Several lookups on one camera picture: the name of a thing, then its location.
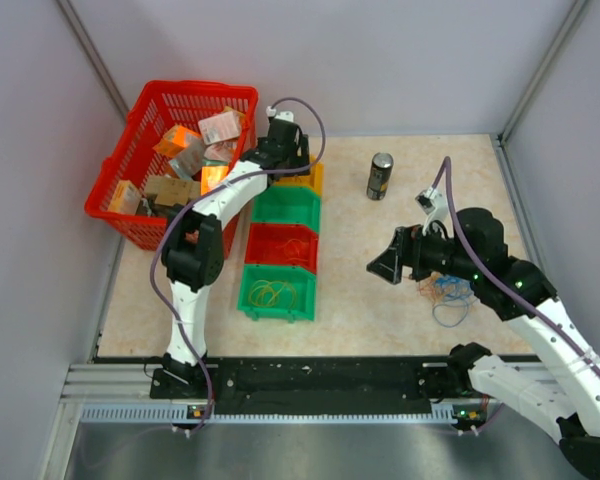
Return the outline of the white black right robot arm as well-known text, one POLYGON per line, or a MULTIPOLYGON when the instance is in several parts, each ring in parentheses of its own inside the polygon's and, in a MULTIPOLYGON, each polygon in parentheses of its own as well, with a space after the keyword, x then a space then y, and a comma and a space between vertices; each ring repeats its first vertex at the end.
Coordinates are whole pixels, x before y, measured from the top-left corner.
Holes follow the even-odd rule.
POLYGON ((449 388, 498 400, 548 435, 581 475, 600 479, 600 360, 541 269, 509 254, 503 224, 474 207, 455 214, 451 234, 398 227, 366 269, 398 284, 404 268, 414 281, 432 273, 468 281, 479 302, 532 347, 559 385, 545 387, 472 342, 451 350, 449 388))

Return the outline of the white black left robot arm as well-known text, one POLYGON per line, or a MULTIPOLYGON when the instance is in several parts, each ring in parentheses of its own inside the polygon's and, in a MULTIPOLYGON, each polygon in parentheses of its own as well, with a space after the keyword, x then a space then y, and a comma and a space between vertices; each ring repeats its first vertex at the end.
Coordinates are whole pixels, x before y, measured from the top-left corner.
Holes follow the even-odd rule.
POLYGON ((172 332, 163 368, 183 395, 196 396, 206 387, 207 374, 200 367, 207 352, 206 309, 225 261, 225 227, 277 180, 309 169, 307 135, 292 112, 273 110, 267 135, 241 155, 221 183, 168 217, 156 259, 166 269, 172 298, 172 332))

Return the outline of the yellow plastic bin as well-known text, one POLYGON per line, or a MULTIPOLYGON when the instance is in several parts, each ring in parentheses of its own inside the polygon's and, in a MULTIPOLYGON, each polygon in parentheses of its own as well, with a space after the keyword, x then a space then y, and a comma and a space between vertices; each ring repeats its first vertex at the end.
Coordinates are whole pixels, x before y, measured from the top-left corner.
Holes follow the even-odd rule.
POLYGON ((275 183, 280 187, 300 187, 307 188, 313 193, 322 196, 323 193, 324 166, 321 162, 314 165, 307 175, 298 175, 293 177, 283 177, 275 183))

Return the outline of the green plastic bin upper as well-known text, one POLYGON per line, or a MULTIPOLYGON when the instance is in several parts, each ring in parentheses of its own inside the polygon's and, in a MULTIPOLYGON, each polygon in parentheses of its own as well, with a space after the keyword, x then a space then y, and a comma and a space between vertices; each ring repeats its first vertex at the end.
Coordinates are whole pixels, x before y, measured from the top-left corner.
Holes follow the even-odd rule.
POLYGON ((255 199, 254 223, 303 225, 320 232, 322 199, 305 187, 271 186, 255 199))

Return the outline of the green plastic bin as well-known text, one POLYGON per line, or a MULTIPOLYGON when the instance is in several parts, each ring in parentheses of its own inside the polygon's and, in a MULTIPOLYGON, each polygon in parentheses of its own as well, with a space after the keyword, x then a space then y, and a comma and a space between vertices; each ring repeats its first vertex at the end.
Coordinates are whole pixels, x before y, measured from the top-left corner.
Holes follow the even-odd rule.
POLYGON ((253 265, 243 268, 237 309, 248 318, 314 321, 317 279, 300 267, 253 265))
POLYGON ((322 199, 305 187, 271 186, 255 199, 254 223, 303 225, 320 232, 322 199))

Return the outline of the pink white box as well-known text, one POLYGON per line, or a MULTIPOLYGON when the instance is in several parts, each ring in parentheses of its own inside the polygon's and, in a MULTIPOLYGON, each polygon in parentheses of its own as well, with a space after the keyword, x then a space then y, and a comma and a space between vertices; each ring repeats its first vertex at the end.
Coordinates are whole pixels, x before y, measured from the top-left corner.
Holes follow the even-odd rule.
POLYGON ((241 117, 236 111, 224 111, 199 120, 198 129, 206 145, 233 140, 242 132, 241 117))

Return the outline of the bright orange box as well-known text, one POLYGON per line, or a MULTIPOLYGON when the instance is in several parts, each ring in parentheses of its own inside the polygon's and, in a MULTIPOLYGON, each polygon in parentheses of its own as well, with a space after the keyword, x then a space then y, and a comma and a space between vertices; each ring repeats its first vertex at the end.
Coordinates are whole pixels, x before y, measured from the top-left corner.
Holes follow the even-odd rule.
POLYGON ((200 174, 200 194, 205 195, 215 189, 227 176, 227 165, 205 165, 200 174))

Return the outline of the green plastic bin lower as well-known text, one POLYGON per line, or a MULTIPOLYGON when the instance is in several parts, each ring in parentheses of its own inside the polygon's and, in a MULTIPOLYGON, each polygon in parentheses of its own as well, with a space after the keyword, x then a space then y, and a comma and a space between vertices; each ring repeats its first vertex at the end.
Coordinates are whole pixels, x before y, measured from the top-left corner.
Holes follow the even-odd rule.
POLYGON ((243 268, 237 309, 248 318, 314 321, 317 279, 300 267, 253 265, 243 268))

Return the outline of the dark drink can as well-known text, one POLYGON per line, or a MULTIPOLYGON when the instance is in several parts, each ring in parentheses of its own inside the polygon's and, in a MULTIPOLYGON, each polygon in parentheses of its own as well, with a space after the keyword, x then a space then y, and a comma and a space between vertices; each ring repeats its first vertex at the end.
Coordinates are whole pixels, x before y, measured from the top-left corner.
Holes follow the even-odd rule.
POLYGON ((385 197, 393 166, 394 159, 391 154, 378 152, 373 156, 366 189, 370 200, 379 201, 385 197))

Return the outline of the red plastic bin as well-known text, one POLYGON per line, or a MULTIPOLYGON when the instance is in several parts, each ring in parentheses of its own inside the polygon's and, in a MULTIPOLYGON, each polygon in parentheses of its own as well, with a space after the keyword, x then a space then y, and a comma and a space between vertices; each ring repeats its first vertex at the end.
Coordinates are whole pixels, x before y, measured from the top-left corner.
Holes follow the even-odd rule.
POLYGON ((319 236, 303 225, 252 223, 245 263, 300 267, 317 273, 319 236))

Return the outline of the brown cardboard box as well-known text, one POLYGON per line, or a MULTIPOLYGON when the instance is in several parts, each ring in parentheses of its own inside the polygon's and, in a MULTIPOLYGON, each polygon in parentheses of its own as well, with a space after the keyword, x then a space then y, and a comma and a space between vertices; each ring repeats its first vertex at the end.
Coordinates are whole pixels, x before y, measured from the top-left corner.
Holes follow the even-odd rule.
POLYGON ((191 179, 151 175, 143 189, 144 196, 156 205, 186 205, 200 195, 200 183, 191 179))

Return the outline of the red plastic basket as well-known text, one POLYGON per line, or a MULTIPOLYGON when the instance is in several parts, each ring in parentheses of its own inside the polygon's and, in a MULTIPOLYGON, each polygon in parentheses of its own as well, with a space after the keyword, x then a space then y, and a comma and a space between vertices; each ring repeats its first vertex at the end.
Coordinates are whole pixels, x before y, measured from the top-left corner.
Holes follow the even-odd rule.
POLYGON ((154 80, 147 83, 127 117, 127 125, 116 148, 102 164, 86 200, 85 212, 106 221, 137 247, 156 250, 164 236, 171 208, 181 205, 161 206, 148 200, 143 193, 148 177, 167 176, 200 183, 201 169, 205 165, 227 165, 230 172, 240 155, 256 144, 258 99, 257 90, 251 86, 203 81, 154 80), (153 150, 153 146, 175 125, 200 135, 199 120, 228 110, 236 111, 241 117, 242 132, 238 138, 213 145, 206 145, 201 139, 174 158, 153 150), (142 192, 135 215, 107 211, 120 180, 131 181, 142 192))

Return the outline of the yellow box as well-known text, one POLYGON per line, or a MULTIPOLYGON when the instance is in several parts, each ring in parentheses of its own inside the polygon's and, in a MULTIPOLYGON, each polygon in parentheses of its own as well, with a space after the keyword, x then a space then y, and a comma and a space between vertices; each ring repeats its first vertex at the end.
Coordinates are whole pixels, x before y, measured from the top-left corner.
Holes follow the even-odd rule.
POLYGON ((135 215, 142 200, 142 192, 129 180, 120 180, 114 190, 107 211, 121 215, 135 215))

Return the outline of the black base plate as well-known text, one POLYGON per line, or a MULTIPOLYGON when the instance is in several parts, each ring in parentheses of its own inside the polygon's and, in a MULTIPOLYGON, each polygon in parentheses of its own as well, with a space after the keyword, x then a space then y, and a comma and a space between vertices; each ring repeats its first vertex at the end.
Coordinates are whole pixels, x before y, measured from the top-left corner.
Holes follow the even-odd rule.
POLYGON ((479 402, 442 357, 209 357, 183 382, 161 367, 150 396, 213 401, 216 414, 428 413, 444 401, 479 402))

